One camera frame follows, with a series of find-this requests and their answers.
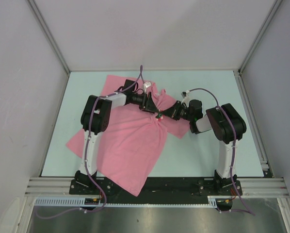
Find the pink t-shirt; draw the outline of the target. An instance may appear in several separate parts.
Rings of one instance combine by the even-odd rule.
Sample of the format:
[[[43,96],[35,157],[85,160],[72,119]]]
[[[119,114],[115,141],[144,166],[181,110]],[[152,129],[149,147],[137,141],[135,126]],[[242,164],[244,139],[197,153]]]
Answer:
[[[143,112],[134,104],[111,111],[98,146],[97,169],[124,190],[138,196],[159,159],[168,134],[181,139],[189,123]]]

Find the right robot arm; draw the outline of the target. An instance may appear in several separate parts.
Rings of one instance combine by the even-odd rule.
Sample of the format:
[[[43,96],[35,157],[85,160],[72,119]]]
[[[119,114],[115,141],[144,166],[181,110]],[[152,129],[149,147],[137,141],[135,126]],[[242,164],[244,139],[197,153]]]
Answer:
[[[211,191],[218,195],[242,194],[241,183],[237,181],[235,160],[238,142],[246,133],[247,127],[230,103],[207,109],[204,114],[199,100],[191,100],[188,105],[176,101],[173,106],[159,113],[159,116],[173,120],[184,119],[189,122],[191,133],[200,134],[212,130],[218,139],[219,158],[213,180],[209,183],[205,180],[198,181],[199,190],[203,187],[206,194]]]

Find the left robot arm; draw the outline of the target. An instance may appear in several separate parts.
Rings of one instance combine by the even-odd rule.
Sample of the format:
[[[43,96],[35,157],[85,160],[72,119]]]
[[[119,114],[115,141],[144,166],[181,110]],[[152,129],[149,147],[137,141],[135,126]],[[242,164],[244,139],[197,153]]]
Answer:
[[[153,114],[158,112],[149,91],[149,82],[144,83],[143,88],[138,90],[137,81],[126,79],[124,85],[113,93],[105,96],[90,95],[87,100],[81,115],[81,125],[85,133],[83,155],[81,166],[74,177],[86,194],[94,193],[97,188],[94,177],[97,172],[98,147],[101,136],[109,125],[111,111],[127,104],[135,104],[141,111]]]

